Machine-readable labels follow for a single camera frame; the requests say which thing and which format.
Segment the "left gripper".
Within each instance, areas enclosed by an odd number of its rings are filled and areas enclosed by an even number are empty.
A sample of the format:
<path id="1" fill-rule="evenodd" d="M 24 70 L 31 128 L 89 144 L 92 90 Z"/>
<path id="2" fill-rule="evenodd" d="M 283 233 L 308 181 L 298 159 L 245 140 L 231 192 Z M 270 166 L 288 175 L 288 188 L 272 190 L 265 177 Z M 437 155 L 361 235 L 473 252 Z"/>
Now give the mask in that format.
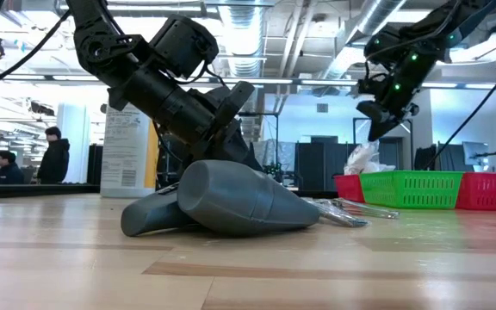
<path id="1" fill-rule="evenodd" d="M 255 171 L 263 169 L 256 159 L 253 144 L 245 142 L 241 121 L 236 119 L 253 91 L 250 83 L 240 81 L 231 90 L 220 86 L 207 93 L 195 89 L 185 93 L 187 111 L 195 117 L 190 122 L 196 133 L 195 140 L 188 143 L 190 157 L 196 160 L 233 159 Z"/>

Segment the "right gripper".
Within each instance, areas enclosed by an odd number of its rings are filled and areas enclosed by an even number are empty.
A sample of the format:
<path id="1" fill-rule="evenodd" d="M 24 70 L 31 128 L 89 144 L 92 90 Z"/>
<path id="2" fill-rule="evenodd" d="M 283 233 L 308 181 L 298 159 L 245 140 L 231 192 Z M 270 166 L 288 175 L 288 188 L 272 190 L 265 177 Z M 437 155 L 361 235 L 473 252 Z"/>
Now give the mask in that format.
<path id="1" fill-rule="evenodd" d="M 392 129 L 399 126 L 402 121 L 419 113 L 419 106 L 412 102 L 397 112 L 390 111 L 374 101 L 359 102 L 356 109 L 372 120 L 369 128 L 368 141 L 378 140 Z"/>

